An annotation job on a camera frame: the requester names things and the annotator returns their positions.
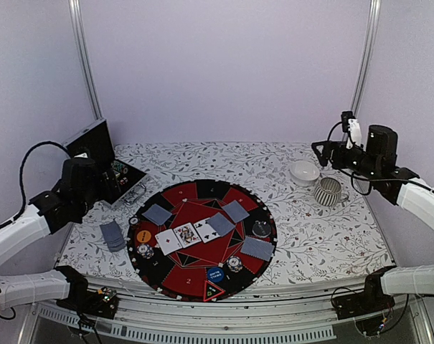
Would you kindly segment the three of clubs card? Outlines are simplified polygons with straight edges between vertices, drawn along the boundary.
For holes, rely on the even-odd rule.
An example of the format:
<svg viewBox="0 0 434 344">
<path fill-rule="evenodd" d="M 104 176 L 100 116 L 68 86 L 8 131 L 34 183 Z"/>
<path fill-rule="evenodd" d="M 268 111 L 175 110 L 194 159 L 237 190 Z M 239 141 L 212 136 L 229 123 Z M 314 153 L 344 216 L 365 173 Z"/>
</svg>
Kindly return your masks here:
<svg viewBox="0 0 434 344">
<path fill-rule="evenodd" d="M 193 223 L 199 237 L 204 243 L 219 238 L 219 234 L 207 223 L 208 219 L 202 219 Z"/>
</svg>

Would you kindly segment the dealt card seat ten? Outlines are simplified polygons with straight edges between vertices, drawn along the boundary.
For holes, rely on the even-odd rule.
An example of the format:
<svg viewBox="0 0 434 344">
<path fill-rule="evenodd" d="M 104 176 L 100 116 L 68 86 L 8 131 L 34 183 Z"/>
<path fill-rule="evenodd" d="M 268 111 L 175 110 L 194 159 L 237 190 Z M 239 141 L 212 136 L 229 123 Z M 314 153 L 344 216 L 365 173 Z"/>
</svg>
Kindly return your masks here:
<svg viewBox="0 0 434 344">
<path fill-rule="evenodd" d="M 252 237 L 246 237 L 241 247 L 241 252 L 243 254 L 266 262 L 271 259 L 274 250 L 275 246 L 270 242 Z"/>
</svg>

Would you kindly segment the ace of diamonds card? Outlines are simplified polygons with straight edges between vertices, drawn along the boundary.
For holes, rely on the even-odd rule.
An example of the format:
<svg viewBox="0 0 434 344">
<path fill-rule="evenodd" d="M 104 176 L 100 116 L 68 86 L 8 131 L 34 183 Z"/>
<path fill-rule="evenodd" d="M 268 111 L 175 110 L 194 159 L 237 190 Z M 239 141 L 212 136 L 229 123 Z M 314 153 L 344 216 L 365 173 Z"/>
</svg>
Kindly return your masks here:
<svg viewBox="0 0 434 344">
<path fill-rule="evenodd" d="M 172 229 L 159 232 L 155 235 L 155 238 L 165 256 L 182 248 L 180 241 Z"/>
</svg>

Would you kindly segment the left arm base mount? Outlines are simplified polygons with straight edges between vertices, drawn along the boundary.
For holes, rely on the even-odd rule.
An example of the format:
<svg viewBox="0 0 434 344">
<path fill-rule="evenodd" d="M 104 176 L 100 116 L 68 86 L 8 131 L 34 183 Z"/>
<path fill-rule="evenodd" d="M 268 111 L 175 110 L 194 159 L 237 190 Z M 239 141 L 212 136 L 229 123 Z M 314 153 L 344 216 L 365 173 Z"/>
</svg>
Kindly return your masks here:
<svg viewBox="0 0 434 344">
<path fill-rule="evenodd" d="M 71 292 L 69 297 L 57 300 L 57 306 L 71 310 L 77 315 L 91 315 L 109 320 L 115 318 L 118 309 L 118 292 L 110 287 L 101 287 L 96 291 Z"/>
</svg>

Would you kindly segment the blue white chip stack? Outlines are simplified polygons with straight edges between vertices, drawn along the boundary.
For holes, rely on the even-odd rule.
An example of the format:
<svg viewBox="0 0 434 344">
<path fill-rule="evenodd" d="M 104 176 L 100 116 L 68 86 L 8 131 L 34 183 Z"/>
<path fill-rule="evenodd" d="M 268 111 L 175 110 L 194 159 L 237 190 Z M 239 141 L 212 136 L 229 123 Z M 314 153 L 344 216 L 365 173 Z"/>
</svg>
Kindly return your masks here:
<svg viewBox="0 0 434 344">
<path fill-rule="evenodd" d="M 144 259 L 150 259 L 154 256 L 154 249 L 149 244 L 139 244 L 137 246 L 137 252 Z"/>
<path fill-rule="evenodd" d="M 227 259 L 227 266 L 231 272 L 240 272 L 243 268 L 243 263 L 241 258 L 237 256 L 230 256 Z"/>
</svg>

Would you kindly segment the dealt card seat eight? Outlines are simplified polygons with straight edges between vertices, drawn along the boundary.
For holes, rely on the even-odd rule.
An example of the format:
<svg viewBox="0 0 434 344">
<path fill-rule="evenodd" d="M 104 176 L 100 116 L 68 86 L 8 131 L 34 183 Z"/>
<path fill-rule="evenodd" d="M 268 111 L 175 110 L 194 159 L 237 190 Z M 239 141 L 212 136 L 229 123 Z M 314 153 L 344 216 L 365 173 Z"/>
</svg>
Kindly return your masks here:
<svg viewBox="0 0 434 344">
<path fill-rule="evenodd" d="M 234 223 L 240 222 L 249 217 L 249 213 L 236 200 L 223 206 L 222 209 Z"/>
</svg>

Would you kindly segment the clear dealer button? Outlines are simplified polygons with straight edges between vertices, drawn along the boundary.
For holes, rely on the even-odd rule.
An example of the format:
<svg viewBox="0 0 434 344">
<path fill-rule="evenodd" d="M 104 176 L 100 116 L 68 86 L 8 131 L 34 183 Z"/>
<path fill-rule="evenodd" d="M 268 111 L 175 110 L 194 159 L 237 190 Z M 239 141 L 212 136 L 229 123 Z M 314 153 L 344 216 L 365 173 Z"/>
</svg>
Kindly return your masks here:
<svg viewBox="0 0 434 344">
<path fill-rule="evenodd" d="M 258 238 L 267 238 L 271 235 L 272 229 L 266 221 L 255 221 L 252 227 L 252 233 Z"/>
</svg>

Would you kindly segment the black triangular card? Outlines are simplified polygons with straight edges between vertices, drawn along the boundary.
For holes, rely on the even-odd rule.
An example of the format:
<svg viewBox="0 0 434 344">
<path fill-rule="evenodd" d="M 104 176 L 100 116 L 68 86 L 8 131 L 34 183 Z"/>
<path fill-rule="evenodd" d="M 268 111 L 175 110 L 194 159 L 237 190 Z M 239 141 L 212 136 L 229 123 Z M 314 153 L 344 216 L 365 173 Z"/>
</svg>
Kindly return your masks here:
<svg viewBox="0 0 434 344">
<path fill-rule="evenodd" d="M 217 297 L 223 295 L 225 291 L 218 287 L 217 285 L 211 283 L 208 280 L 204 281 L 204 294 L 203 301 L 209 302 L 210 300 L 216 299 Z"/>
</svg>

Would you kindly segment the blue card deck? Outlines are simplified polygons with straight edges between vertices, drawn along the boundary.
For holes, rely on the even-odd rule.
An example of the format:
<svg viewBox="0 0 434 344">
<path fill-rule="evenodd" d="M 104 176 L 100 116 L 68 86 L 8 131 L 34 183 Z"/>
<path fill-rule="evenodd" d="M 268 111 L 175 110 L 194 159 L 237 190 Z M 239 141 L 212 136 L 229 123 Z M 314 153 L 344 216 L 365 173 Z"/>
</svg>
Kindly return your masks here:
<svg viewBox="0 0 434 344">
<path fill-rule="evenodd" d="M 126 247 L 126 241 L 116 220 L 112 220 L 112 222 L 106 224 L 101 224 L 100 230 L 109 252 L 119 252 Z"/>
</svg>

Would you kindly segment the queen of hearts card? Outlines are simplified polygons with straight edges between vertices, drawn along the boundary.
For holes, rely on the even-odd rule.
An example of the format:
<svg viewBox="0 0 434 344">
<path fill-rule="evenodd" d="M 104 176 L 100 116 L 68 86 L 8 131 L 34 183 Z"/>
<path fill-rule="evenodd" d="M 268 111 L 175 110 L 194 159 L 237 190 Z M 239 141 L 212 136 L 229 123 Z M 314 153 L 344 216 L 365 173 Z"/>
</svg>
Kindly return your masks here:
<svg viewBox="0 0 434 344">
<path fill-rule="evenodd" d="M 178 226 L 173 229 L 182 248 L 190 247 L 201 241 L 196 229 L 191 223 Z"/>
</svg>

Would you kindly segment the orange big blind button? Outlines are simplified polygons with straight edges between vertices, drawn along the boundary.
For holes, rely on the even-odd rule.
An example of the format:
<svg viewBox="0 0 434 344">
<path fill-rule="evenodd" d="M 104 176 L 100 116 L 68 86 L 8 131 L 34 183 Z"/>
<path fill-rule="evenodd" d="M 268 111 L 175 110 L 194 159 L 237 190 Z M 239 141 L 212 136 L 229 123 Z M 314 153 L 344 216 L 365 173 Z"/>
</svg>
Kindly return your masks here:
<svg viewBox="0 0 434 344">
<path fill-rule="evenodd" d="M 148 244 L 152 240 L 152 234 L 148 230 L 140 230 L 135 236 L 138 244 Z"/>
</svg>

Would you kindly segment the dealt card seat five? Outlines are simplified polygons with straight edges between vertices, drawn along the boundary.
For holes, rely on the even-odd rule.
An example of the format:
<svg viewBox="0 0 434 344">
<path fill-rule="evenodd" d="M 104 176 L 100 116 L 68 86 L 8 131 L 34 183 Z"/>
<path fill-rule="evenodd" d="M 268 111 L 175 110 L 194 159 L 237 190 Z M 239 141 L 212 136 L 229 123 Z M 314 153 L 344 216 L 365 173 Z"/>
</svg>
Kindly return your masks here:
<svg viewBox="0 0 434 344">
<path fill-rule="evenodd" d="M 161 226 L 172 216 L 172 213 L 158 204 L 153 204 L 148 210 L 143 212 L 142 215 L 155 225 Z"/>
</svg>

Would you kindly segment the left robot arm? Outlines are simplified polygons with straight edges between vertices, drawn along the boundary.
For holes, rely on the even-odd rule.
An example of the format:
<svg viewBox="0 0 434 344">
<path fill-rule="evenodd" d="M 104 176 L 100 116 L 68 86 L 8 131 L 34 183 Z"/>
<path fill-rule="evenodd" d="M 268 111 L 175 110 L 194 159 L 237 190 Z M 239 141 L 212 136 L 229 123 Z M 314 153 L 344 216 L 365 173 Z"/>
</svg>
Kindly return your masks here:
<svg viewBox="0 0 434 344">
<path fill-rule="evenodd" d="M 32 198 L 21 215 L 0 229 L 0 266 L 30 244 L 56 233 L 67 224 L 81 223 L 94 203 L 100 200 L 102 187 L 102 174 L 94 160 L 67 159 L 57 186 Z M 119 303 L 114 289 L 89 290 L 87 279 L 67 265 L 36 274 L 0 275 L 0 312 L 43 300 L 56 300 L 59 306 L 79 315 L 107 319 L 115 317 Z"/>
</svg>

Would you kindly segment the blue small blind button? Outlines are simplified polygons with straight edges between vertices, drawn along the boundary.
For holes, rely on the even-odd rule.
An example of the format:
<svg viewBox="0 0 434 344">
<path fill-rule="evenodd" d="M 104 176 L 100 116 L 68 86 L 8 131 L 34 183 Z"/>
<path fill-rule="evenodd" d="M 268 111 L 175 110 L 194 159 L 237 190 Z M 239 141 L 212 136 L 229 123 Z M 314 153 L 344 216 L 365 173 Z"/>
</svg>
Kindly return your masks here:
<svg viewBox="0 0 434 344">
<path fill-rule="evenodd" d="M 220 267 L 211 267 L 207 270 L 207 279 L 216 284 L 221 282 L 225 277 L 225 273 Z"/>
</svg>

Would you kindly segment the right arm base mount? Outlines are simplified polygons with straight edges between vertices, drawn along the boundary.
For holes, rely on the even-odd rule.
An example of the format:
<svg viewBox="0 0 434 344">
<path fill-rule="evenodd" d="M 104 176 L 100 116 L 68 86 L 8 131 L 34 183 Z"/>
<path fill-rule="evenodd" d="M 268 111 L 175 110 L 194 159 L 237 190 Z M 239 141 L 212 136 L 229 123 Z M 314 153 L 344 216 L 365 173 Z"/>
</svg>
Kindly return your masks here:
<svg viewBox="0 0 434 344">
<path fill-rule="evenodd" d="M 394 305 L 394 297 L 384 294 L 381 287 L 374 285 L 366 285 L 361 292 L 338 287 L 331 295 L 331 306 L 339 320 L 388 310 Z"/>
</svg>

